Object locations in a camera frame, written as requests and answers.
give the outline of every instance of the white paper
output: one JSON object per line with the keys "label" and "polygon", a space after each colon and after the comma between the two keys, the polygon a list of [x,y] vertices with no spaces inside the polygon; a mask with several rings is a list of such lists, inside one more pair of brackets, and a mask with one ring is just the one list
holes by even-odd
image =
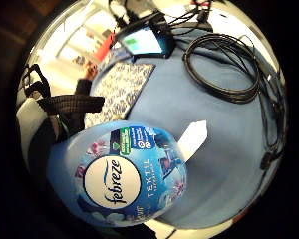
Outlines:
{"label": "white paper", "polygon": [[178,141],[179,149],[188,161],[207,139],[207,121],[192,122]]}

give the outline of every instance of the black strap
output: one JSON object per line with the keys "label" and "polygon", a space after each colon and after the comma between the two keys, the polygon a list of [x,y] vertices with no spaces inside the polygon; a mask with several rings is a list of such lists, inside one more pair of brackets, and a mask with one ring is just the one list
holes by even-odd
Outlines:
{"label": "black strap", "polygon": [[39,67],[38,64],[33,64],[31,67],[29,67],[29,65],[27,64],[25,66],[25,69],[27,69],[27,73],[23,76],[22,78],[22,83],[23,83],[23,87],[25,88],[25,79],[26,78],[29,78],[29,84],[30,84],[30,73],[35,71],[39,77],[40,77],[40,80],[41,80],[41,83],[34,83],[32,85],[34,85],[33,88],[36,88],[36,89],[33,89],[33,90],[36,90],[38,92],[40,92],[40,94],[46,98],[46,97],[50,97],[51,96],[51,91],[50,91],[50,85],[49,85],[49,82],[48,80],[45,78],[45,76],[43,76],[42,72],[41,72],[41,69]]}
{"label": "black strap", "polygon": [[98,113],[102,110],[105,99],[85,95],[62,95],[44,98],[38,101],[48,115],[67,113]]}
{"label": "black strap", "polygon": [[33,92],[39,92],[42,97],[46,98],[49,97],[50,92],[47,90],[47,88],[42,84],[42,82],[35,82],[31,84],[28,88],[24,89],[24,93],[26,97],[30,97]]}

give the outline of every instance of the blue plastic bottle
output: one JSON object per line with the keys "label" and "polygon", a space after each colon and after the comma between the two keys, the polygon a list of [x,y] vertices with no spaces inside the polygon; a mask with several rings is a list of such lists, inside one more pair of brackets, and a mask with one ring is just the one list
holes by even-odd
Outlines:
{"label": "blue plastic bottle", "polygon": [[156,218],[183,195],[186,169],[168,132],[113,121],[54,145],[48,179],[68,209],[94,226]]}

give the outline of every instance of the red object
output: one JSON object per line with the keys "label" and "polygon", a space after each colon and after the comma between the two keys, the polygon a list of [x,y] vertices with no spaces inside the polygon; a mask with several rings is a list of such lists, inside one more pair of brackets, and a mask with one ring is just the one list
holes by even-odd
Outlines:
{"label": "red object", "polygon": [[107,55],[108,51],[110,50],[111,44],[114,42],[115,33],[112,33],[103,45],[98,49],[98,51],[94,54],[94,56],[101,62],[103,58]]}

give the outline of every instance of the black cable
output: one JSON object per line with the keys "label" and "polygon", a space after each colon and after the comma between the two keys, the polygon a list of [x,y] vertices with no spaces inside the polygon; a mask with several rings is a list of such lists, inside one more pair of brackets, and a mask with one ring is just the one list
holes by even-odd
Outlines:
{"label": "black cable", "polygon": [[[279,158],[283,153],[285,146],[285,131],[286,131],[286,108],[285,98],[283,96],[283,90],[279,86],[279,74],[280,70],[276,73],[276,76],[271,76],[271,80],[267,79],[265,69],[261,66],[260,62],[257,61],[255,56],[255,47],[252,43],[252,50],[241,41],[241,38],[234,38],[232,36],[224,34],[207,34],[201,36],[192,41],[188,48],[185,49],[183,55],[184,64],[191,75],[191,77],[201,86],[205,87],[212,95],[221,98],[225,101],[235,104],[246,104],[253,101],[259,96],[260,107],[261,107],[261,118],[263,124],[263,130],[265,133],[265,145],[266,153],[263,158],[262,169],[268,169],[270,162],[276,158]],[[222,53],[226,56],[227,61],[220,60],[216,55],[211,56],[203,52],[197,52],[197,49],[207,49],[211,52]],[[242,71],[248,79],[251,81],[251,87],[244,90],[229,90],[221,88],[204,76],[202,76],[191,63],[191,54],[198,54],[204,57],[212,58],[223,64],[230,64],[240,71]],[[249,62],[250,67],[248,68],[245,62]],[[276,125],[277,135],[273,142],[269,139],[269,115],[266,113],[266,103],[272,109],[273,118]]]}
{"label": "black cable", "polygon": [[198,82],[200,85],[203,85],[204,87],[206,87],[206,89],[209,92],[211,92],[214,95],[217,95],[218,97],[220,97],[226,101],[229,101],[232,103],[237,103],[237,104],[245,104],[245,103],[251,102],[257,96],[258,89],[259,89],[259,69],[255,62],[252,65],[255,75],[252,78],[250,78],[250,80],[252,81],[252,86],[245,90],[228,90],[228,89],[221,88],[221,87],[211,83],[210,81],[208,81],[193,67],[191,60],[190,60],[190,56],[191,56],[192,52],[197,47],[200,47],[200,48],[205,47],[205,48],[211,50],[210,48],[208,48],[208,46],[210,46],[210,44],[218,44],[218,45],[216,45],[217,48],[219,50],[221,50],[233,62],[234,66],[238,67],[241,71],[243,71],[249,77],[251,76],[251,73],[249,71],[245,71],[245,69],[243,69],[243,66],[238,64],[223,49],[223,44],[225,44],[225,45],[233,44],[233,46],[235,46],[236,49],[245,51],[245,53],[247,55],[249,55],[250,59],[253,59],[254,57],[252,55],[252,52],[242,41],[240,41],[238,39],[234,39],[228,35],[207,34],[205,36],[199,37],[196,40],[192,41],[189,44],[189,47],[187,48],[186,52],[184,53],[184,56],[183,56],[184,63],[185,63],[185,66],[186,66],[188,72],[192,76],[192,78],[196,82]]}

